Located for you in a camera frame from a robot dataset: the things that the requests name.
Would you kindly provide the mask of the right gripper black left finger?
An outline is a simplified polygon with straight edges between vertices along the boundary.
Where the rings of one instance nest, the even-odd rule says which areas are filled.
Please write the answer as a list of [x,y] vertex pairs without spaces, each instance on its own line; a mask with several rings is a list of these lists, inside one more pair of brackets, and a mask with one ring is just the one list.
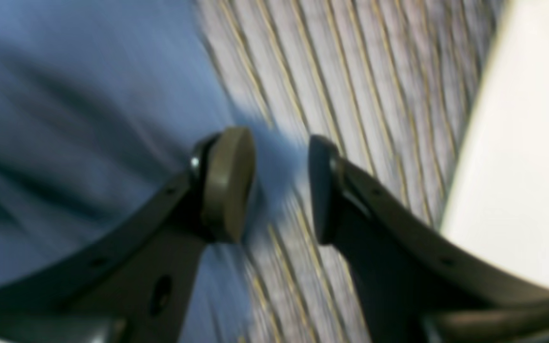
[[241,241],[255,155],[247,127],[209,135],[124,224],[0,286],[0,342],[176,342],[204,249]]

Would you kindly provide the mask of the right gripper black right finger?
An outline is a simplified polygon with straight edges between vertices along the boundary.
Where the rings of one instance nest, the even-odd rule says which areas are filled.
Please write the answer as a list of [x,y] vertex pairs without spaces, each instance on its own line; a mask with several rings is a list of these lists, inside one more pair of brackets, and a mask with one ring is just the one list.
[[419,222],[322,135],[309,142],[316,238],[349,265],[375,343],[549,343],[549,289]]

